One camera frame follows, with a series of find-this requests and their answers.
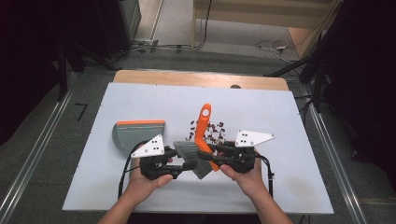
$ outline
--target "orange plastic part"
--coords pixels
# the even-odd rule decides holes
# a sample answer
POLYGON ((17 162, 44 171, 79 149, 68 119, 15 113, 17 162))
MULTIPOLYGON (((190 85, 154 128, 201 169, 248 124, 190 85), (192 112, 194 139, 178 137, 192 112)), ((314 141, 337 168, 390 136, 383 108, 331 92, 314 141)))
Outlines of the orange plastic part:
MULTIPOLYGON (((201 109, 201 113, 199 114, 198 123, 195 131, 194 142, 195 145, 203 152, 213 153, 207 143, 204 141, 204 135, 207 128, 207 124, 209 123, 210 114, 212 113, 212 106, 210 104, 204 104, 201 109)), ((214 171, 217 171, 219 167, 213 162, 210 161, 210 165, 212 166, 214 171)))

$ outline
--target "orange object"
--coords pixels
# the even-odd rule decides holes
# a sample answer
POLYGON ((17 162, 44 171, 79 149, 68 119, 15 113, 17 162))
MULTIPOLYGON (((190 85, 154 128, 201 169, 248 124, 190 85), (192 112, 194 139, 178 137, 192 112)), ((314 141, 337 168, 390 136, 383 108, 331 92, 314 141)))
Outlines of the orange object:
POLYGON ((118 121, 117 125, 130 125, 130 124, 164 124, 163 119, 145 119, 145 120, 122 120, 118 121))
MULTIPOLYGON (((198 123, 195 131, 194 142, 195 145, 203 152, 213 153, 207 143, 204 141, 204 135, 207 128, 207 124, 209 123, 210 114, 212 112, 212 106, 210 104, 204 104, 201 109, 201 113, 199 114, 198 123)), ((219 167, 213 162, 210 161, 210 165, 212 166, 214 171, 217 171, 219 167)))

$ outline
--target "person's right hand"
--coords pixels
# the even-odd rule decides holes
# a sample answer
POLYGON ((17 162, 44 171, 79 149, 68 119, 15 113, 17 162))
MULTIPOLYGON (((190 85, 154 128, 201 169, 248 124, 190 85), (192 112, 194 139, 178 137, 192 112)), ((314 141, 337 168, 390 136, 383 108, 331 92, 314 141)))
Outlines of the person's right hand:
POLYGON ((233 181, 238 183, 239 188, 250 198, 266 189, 262 182, 262 160, 257 158, 254 163, 254 168, 245 174, 237 173, 232 167, 228 165, 221 165, 220 170, 230 177, 233 181))

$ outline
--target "forearm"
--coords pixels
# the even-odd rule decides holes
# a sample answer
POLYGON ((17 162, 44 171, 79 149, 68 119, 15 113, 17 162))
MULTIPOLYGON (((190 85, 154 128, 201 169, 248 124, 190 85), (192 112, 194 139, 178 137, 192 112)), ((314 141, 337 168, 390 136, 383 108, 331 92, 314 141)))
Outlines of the forearm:
POLYGON ((119 200, 106 212, 106 214, 100 219, 98 224, 125 224, 128 221, 129 216, 137 206, 136 203, 131 202, 126 197, 120 197, 119 200))
POLYGON ((262 223, 291 223, 288 216, 277 205, 265 187, 257 192, 257 194, 249 196, 249 198, 253 202, 262 223))

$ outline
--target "gray object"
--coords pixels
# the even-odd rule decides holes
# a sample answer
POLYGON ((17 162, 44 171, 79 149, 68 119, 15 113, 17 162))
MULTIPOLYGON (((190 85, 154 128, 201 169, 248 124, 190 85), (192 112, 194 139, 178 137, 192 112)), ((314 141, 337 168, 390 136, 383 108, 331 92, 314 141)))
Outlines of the gray object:
POLYGON ((164 120, 119 121, 113 126, 114 145, 129 153, 139 142, 163 134, 164 120))
POLYGON ((174 142, 175 150, 177 154, 187 161, 198 161, 197 166, 192 171, 198 176, 199 179, 203 179, 206 175, 212 172, 212 166, 209 161, 202 161, 198 159, 197 152, 200 150, 194 142, 180 141, 174 142))

